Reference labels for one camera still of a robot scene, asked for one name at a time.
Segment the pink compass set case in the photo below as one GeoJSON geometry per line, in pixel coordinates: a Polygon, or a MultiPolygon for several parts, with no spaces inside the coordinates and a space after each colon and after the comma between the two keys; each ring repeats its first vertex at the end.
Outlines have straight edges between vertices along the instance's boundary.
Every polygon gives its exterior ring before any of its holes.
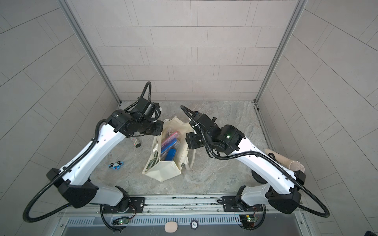
{"type": "Polygon", "coordinates": [[[170,144],[174,139],[177,139],[181,134],[177,131],[175,132],[172,132],[163,142],[162,142],[162,146],[166,146],[168,144],[170,144]]]}

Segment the cream canvas floral tote bag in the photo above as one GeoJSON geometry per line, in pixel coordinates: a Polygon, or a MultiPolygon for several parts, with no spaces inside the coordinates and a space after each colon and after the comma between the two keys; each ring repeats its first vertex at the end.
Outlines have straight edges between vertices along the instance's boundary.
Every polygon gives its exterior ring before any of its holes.
{"type": "Polygon", "coordinates": [[[189,157],[186,135],[193,132],[189,123],[174,117],[164,120],[162,134],[153,140],[151,155],[142,174],[164,182],[182,174],[182,169],[191,170],[196,151],[189,157]]]}

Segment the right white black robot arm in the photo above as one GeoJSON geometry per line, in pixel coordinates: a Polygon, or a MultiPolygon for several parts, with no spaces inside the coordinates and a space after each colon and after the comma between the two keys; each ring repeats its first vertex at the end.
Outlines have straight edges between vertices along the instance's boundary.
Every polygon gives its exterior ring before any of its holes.
{"type": "Polygon", "coordinates": [[[285,214],[299,208],[323,218],[330,216],[326,205],[304,186],[306,176],[302,171],[294,172],[283,167],[259,150],[236,127],[225,125],[220,128],[215,118],[210,119],[206,114],[192,111],[184,105],[180,108],[194,129],[186,136],[190,149],[204,147],[208,156],[217,160],[236,159],[266,181],[261,186],[240,188],[236,202],[241,210],[269,204],[285,214]]]}

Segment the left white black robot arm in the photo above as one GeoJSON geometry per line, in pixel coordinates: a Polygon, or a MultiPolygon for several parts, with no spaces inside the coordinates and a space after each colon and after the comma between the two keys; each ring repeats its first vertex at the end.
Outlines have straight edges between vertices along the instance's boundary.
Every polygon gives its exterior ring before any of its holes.
{"type": "Polygon", "coordinates": [[[163,122],[158,103],[150,99],[151,82],[147,82],[141,96],[126,109],[114,111],[107,119],[100,120],[94,137],[86,147],[69,163],[60,169],[53,168],[47,173],[50,182],[41,189],[27,204],[23,220],[34,223],[48,218],[57,212],[72,206],[81,208],[87,204],[108,205],[117,211],[128,210],[128,193],[119,186],[100,186],[91,182],[90,175],[108,153],[125,138],[132,138],[138,132],[141,136],[159,136],[163,122]],[[52,186],[55,186],[67,201],[64,206],[39,217],[31,217],[30,211],[36,201],[52,186]]]}

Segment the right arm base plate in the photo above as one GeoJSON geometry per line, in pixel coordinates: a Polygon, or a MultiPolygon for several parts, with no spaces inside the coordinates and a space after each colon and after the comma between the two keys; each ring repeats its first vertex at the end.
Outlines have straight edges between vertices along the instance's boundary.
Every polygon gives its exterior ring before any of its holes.
{"type": "Polygon", "coordinates": [[[263,212],[263,205],[250,206],[238,200],[236,196],[222,196],[217,203],[223,206],[224,212],[263,212]]]}

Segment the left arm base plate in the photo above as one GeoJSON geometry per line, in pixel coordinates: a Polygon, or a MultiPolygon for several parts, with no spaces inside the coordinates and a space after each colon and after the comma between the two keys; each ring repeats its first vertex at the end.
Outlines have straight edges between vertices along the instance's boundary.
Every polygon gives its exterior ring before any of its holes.
{"type": "Polygon", "coordinates": [[[129,197],[127,201],[121,201],[117,206],[103,205],[102,212],[105,214],[142,213],[145,200],[144,197],[129,197]]]}

